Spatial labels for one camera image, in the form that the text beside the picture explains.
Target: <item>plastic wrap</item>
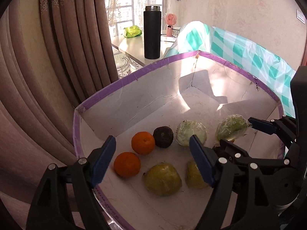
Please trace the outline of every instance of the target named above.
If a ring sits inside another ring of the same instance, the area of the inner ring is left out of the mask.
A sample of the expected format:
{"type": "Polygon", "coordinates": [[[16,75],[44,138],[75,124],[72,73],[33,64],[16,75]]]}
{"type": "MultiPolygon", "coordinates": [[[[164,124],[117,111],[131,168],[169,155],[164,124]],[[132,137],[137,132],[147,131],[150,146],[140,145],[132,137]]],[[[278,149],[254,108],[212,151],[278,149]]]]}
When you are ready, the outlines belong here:
{"type": "Polygon", "coordinates": [[[142,35],[142,30],[136,25],[124,28],[124,37],[133,38],[142,35]]]}
{"type": "Polygon", "coordinates": [[[207,140],[207,131],[202,123],[185,120],[177,127],[176,140],[180,145],[189,146],[190,137],[196,135],[204,145],[207,140]]]}
{"type": "Polygon", "coordinates": [[[150,168],[143,176],[146,189],[157,196],[169,196],[182,186],[177,170],[168,163],[161,163],[150,168]]]}
{"type": "Polygon", "coordinates": [[[241,115],[229,115],[220,122],[215,132],[215,146],[220,145],[221,139],[233,141],[244,135],[251,124],[241,115]]]}
{"type": "Polygon", "coordinates": [[[194,160],[190,160],[187,163],[185,182],[189,188],[193,189],[204,189],[209,186],[209,184],[204,182],[194,160]]]}

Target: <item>lace curtain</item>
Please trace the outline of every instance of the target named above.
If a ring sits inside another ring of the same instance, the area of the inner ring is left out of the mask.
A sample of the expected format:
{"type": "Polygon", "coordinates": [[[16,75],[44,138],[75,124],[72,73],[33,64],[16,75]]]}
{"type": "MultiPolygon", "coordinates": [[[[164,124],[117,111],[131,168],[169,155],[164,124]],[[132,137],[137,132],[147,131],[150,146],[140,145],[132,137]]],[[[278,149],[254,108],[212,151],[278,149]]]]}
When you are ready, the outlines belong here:
{"type": "Polygon", "coordinates": [[[110,35],[122,34],[124,27],[137,25],[143,29],[143,11],[147,5],[158,5],[162,11],[162,29],[165,29],[165,16],[172,13],[177,16],[180,25],[181,0],[105,0],[110,35]]]}

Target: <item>wall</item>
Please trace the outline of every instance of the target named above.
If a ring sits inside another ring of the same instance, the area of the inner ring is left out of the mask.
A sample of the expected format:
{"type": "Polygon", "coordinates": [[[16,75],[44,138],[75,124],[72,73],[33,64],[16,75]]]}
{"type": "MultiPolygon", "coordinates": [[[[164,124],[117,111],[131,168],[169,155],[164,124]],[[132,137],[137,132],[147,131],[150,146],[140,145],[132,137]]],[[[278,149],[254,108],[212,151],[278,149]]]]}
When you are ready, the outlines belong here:
{"type": "Polygon", "coordinates": [[[202,21],[248,38],[283,58],[293,69],[300,65],[307,26],[296,18],[294,0],[181,0],[180,24],[202,21]]]}

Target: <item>checkered tablecloth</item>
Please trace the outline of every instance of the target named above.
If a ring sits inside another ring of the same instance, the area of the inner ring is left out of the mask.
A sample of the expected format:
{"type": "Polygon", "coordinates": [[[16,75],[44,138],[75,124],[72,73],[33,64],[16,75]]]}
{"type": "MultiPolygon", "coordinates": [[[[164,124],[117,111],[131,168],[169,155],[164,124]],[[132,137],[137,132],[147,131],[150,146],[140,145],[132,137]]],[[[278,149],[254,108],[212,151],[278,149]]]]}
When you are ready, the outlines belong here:
{"type": "Polygon", "coordinates": [[[215,54],[257,77],[280,98],[284,114],[295,117],[290,91],[295,71],[282,58],[242,36],[200,21],[181,27],[165,57],[195,50],[215,54]]]}

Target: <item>green bag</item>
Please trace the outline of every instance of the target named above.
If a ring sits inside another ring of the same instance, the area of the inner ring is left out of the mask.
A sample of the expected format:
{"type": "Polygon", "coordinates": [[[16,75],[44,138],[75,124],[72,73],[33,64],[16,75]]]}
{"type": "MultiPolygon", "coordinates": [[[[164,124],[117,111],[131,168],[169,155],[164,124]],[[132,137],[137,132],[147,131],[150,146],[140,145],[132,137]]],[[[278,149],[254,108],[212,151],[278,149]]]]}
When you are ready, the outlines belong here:
{"type": "Polygon", "coordinates": [[[136,25],[124,28],[124,37],[133,38],[142,35],[142,30],[136,25]]]}

